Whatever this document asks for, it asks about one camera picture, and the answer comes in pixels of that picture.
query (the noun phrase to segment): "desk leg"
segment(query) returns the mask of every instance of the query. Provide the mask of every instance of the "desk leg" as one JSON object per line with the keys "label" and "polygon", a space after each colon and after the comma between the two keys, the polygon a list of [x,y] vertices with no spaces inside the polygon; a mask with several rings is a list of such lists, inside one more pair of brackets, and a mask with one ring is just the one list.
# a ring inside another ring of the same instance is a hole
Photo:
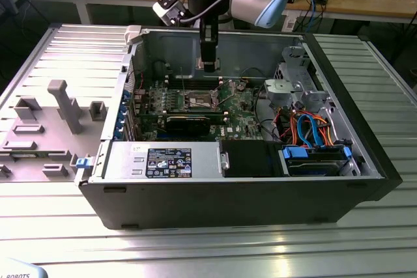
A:
{"label": "desk leg", "polygon": [[90,16],[90,12],[87,9],[87,4],[82,2],[82,3],[76,3],[77,6],[77,11],[78,11],[78,15],[79,15],[79,19],[81,20],[81,24],[93,24],[91,22],[91,16]]}
{"label": "desk leg", "polygon": [[297,18],[300,16],[301,11],[298,10],[286,10],[283,13],[285,15],[284,25],[282,26],[282,32],[284,33],[291,33],[294,29],[295,22]]}

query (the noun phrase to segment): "electronic equipment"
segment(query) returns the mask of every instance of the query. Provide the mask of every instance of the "electronic equipment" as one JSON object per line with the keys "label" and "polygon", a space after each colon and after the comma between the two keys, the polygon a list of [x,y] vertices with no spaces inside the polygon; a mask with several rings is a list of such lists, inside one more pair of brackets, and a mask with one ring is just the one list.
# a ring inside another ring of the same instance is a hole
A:
{"label": "electronic equipment", "polygon": [[199,43],[48,29],[0,101],[0,181],[74,181],[109,229],[333,223],[401,183],[393,134],[414,125],[388,121],[417,101],[369,42],[219,31],[213,73]]}

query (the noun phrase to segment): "blue latch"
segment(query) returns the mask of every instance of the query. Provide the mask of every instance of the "blue latch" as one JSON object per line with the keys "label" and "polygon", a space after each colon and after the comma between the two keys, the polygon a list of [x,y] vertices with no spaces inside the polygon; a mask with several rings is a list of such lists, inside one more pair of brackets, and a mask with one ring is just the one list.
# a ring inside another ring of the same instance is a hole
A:
{"label": "blue latch", "polygon": [[90,169],[94,165],[94,158],[79,158],[76,162],[77,169]]}
{"label": "blue latch", "polygon": [[301,146],[287,146],[283,150],[283,155],[285,159],[289,158],[308,158],[308,153],[306,148]]}
{"label": "blue latch", "polygon": [[352,151],[350,150],[349,147],[346,146],[345,148],[343,148],[343,151],[346,155],[346,158],[350,159],[352,157]]}

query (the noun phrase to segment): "metal workbench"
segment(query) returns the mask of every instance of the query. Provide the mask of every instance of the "metal workbench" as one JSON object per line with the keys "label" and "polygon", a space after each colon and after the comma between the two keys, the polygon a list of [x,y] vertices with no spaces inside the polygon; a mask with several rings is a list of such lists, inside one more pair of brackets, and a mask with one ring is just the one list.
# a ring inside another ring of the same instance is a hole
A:
{"label": "metal workbench", "polygon": [[[53,101],[46,92],[53,77],[72,80],[68,93],[80,105],[107,102],[126,52],[124,31],[49,29],[0,98],[0,135],[16,118],[10,107],[22,94],[37,92],[42,105]],[[389,64],[371,58],[379,53],[370,43],[316,39],[404,179],[383,200],[361,204],[337,225],[116,231],[102,225],[71,181],[2,183],[1,254],[39,264],[51,278],[417,277],[415,95]],[[80,61],[84,69],[68,71]]]}

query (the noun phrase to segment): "gray 3d printed part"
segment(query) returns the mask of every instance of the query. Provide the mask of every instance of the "gray 3d printed part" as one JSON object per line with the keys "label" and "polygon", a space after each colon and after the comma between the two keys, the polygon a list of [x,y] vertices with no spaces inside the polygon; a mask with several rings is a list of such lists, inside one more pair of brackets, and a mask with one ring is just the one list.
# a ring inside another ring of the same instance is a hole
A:
{"label": "gray 3d printed part", "polygon": [[56,153],[49,153],[48,156],[52,161],[69,161],[72,157],[69,150]]}
{"label": "gray 3d printed part", "polygon": [[38,124],[26,124],[26,125],[16,125],[13,128],[13,131],[15,134],[19,133],[43,133],[45,131],[44,127],[42,125]]}
{"label": "gray 3d printed part", "polygon": [[70,98],[66,94],[66,81],[52,79],[48,85],[48,92],[52,94],[58,102],[59,109],[64,116],[68,127],[73,134],[81,133],[82,127],[78,121],[78,112],[72,107]]}
{"label": "gray 3d printed part", "polygon": [[12,157],[10,153],[1,153],[0,154],[0,161],[2,162],[14,162],[15,159]]}
{"label": "gray 3d printed part", "polygon": [[93,101],[91,102],[90,108],[91,119],[94,122],[105,121],[107,116],[106,105],[103,101]]}
{"label": "gray 3d printed part", "polygon": [[63,164],[44,164],[42,172],[48,177],[68,175],[68,171]]}
{"label": "gray 3d printed part", "polygon": [[34,150],[37,144],[34,141],[7,141],[4,145],[4,149],[10,150]]}
{"label": "gray 3d printed part", "polygon": [[8,178],[12,171],[4,164],[0,164],[0,176]]}
{"label": "gray 3d printed part", "polygon": [[76,167],[77,160],[78,160],[78,156],[77,156],[77,154],[74,153],[71,160],[70,160],[70,168],[72,169],[72,171],[74,173],[77,172],[77,167]]}
{"label": "gray 3d printed part", "polygon": [[35,98],[20,98],[14,106],[15,112],[18,114],[23,123],[34,123],[36,118],[32,111],[42,110]]}
{"label": "gray 3d printed part", "polygon": [[[79,118],[81,116],[81,114],[82,114],[82,110],[79,108],[77,99],[70,98],[70,101],[71,101],[71,106],[72,106],[72,108],[74,110],[74,113],[76,114],[76,117]],[[58,114],[59,114],[60,118],[64,120],[65,117],[64,117],[61,109],[58,108],[57,111],[58,111]]]}

